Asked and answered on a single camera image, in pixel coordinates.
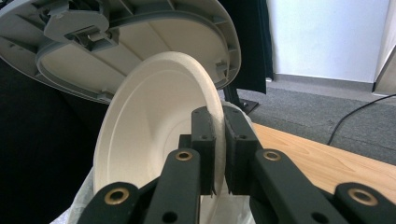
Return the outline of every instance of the white plate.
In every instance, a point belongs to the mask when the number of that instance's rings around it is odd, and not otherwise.
[[[224,121],[216,88],[191,56],[165,52],[148,58],[123,81],[107,110],[94,154],[94,192],[113,182],[141,188],[161,174],[180,134],[191,133],[192,110],[207,106],[216,142],[215,189],[225,168]],[[217,197],[203,198],[201,221],[216,209]]]

